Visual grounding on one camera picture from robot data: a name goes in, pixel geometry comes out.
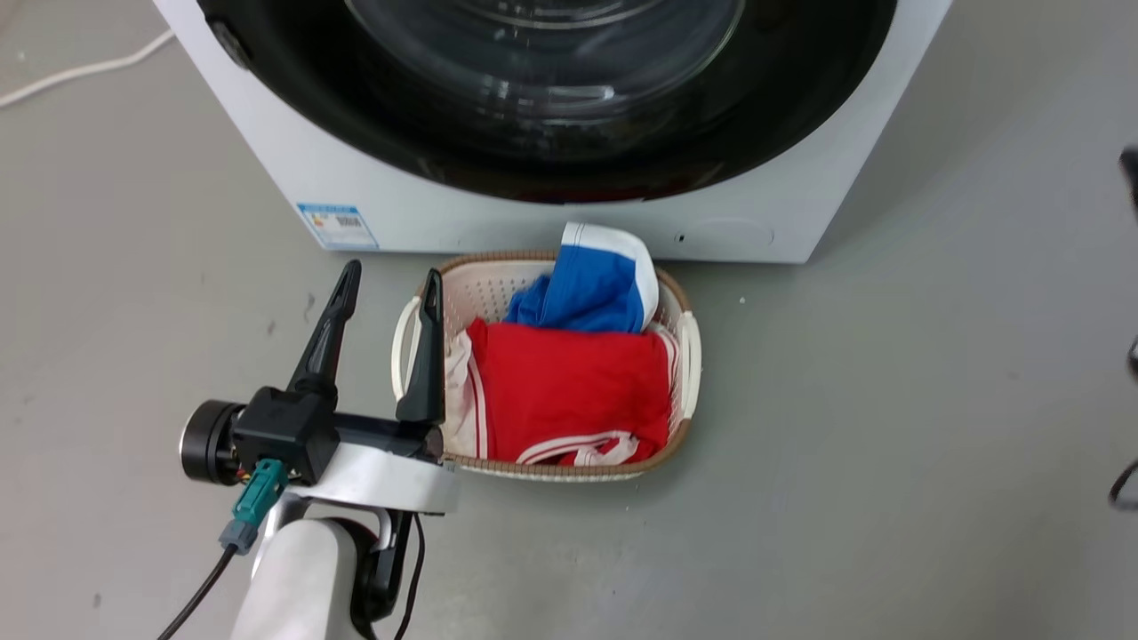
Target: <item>cable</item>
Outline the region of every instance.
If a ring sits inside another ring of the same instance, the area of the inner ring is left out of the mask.
[[[399,630],[395,632],[394,640],[403,640],[403,634],[407,632],[411,624],[411,612],[415,608],[415,593],[419,592],[419,576],[423,572],[423,559],[427,558],[427,540],[423,538],[423,525],[419,522],[419,514],[412,516],[415,520],[415,528],[419,530],[419,557],[415,558],[415,571],[411,573],[411,586],[407,588],[407,604],[403,608],[403,622]]]
[[[217,579],[221,577],[222,572],[224,572],[225,567],[229,566],[229,561],[233,559],[234,553],[237,553],[237,544],[229,544],[225,547],[225,550],[221,552],[221,559],[217,560],[217,565],[214,566],[214,571],[209,572],[209,575],[206,577],[206,581],[203,582],[201,586],[198,588],[198,592],[195,593],[192,598],[190,598],[190,601],[185,604],[185,607],[182,609],[182,612],[174,617],[174,622],[170,623],[170,626],[166,627],[166,631],[162,632],[162,635],[158,637],[158,640],[170,640],[174,635],[174,633],[178,632],[178,630],[182,626],[182,623],[184,623],[185,620],[190,617],[190,614],[193,613],[193,609],[198,608],[198,605],[201,604],[201,600],[206,597],[206,593],[209,593],[209,590],[213,589],[214,583],[217,582]]]
[[[138,50],[138,52],[126,56],[125,58],[117,58],[114,60],[107,60],[105,63],[94,63],[92,65],[85,65],[82,67],[75,67],[73,69],[59,72],[55,75],[49,75],[39,82],[33,82],[27,87],[8,93],[7,96],[0,97],[0,109],[15,105],[16,102],[31,98],[32,96],[39,93],[40,91],[46,91],[51,89],[57,84],[75,80],[77,77],[83,77],[88,75],[94,75],[97,73],[106,73],[108,71],[116,71],[131,65],[137,65],[142,60],[147,59],[150,54],[154,54],[162,48],[163,44],[170,42],[174,38],[174,32],[167,30],[165,33],[155,38],[149,44]]]
[[[1132,476],[1136,470],[1138,470],[1138,460],[1131,462],[1130,466],[1122,471],[1122,475],[1119,476],[1119,479],[1114,481],[1114,485],[1111,486],[1111,494],[1108,498],[1111,507],[1114,507],[1120,511],[1138,511],[1138,502],[1133,499],[1119,498],[1122,490],[1125,489],[1127,483],[1130,482],[1130,476]]]

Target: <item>plastic basket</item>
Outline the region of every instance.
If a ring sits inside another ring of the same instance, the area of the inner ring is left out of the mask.
[[[528,287],[534,279],[553,270],[554,252],[509,252],[468,255],[454,259],[439,271],[443,274],[443,313],[447,344],[476,318],[495,322],[505,317],[514,292]],[[537,482],[608,482],[629,479],[649,471],[675,456],[691,427],[700,393],[702,353],[700,329],[692,314],[687,296],[676,281],[657,269],[660,303],[654,320],[676,337],[679,363],[671,384],[671,420],[667,446],[652,458],[630,465],[608,467],[561,467],[555,465],[517,465],[481,460],[446,453],[444,457],[461,467],[481,474]],[[403,309],[391,343],[391,389],[396,400],[403,397],[409,363],[414,360],[420,325],[415,310],[422,292]]]

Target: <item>basket rim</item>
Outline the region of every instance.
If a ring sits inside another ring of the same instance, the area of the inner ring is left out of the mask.
[[[444,262],[438,266],[439,273],[446,276],[447,272],[454,271],[460,266],[468,264],[476,264],[480,262],[554,262],[558,257],[558,252],[555,251],[519,251],[519,252],[488,252],[478,253],[470,255],[461,255]],[[655,276],[660,284],[671,292],[671,295],[676,296],[676,302],[679,303],[679,309],[684,313],[691,313],[692,306],[687,301],[687,294],[684,293],[683,287],[676,281],[667,271],[655,268]],[[422,296],[422,286],[415,292],[417,296]],[[443,295],[446,295],[446,288],[443,288]],[[694,363],[696,367],[700,366],[699,362]],[[460,465],[462,467],[471,469],[481,469],[488,471],[517,474],[523,476],[533,477],[602,477],[611,475],[640,475],[657,467],[663,465],[670,460],[679,446],[687,438],[687,432],[691,428],[691,418],[684,418],[679,421],[679,426],[676,428],[676,433],[668,438],[668,444],[663,449],[657,451],[654,456],[648,460],[641,462],[633,462],[630,465],[609,465],[604,467],[561,467],[554,465],[518,465],[516,462],[502,462],[498,460],[484,460],[481,458],[470,458],[468,456],[455,456],[451,453],[443,453],[444,460],[450,460]]]

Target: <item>connector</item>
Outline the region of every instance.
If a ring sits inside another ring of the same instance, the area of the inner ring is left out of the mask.
[[[217,539],[222,547],[233,544],[245,556],[257,541],[257,530],[288,486],[288,469],[280,460],[262,460],[233,504],[233,519]]]

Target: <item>washing machine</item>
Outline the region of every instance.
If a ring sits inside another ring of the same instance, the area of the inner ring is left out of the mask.
[[[579,221],[789,263],[950,2],[156,0],[328,249],[553,248]]]

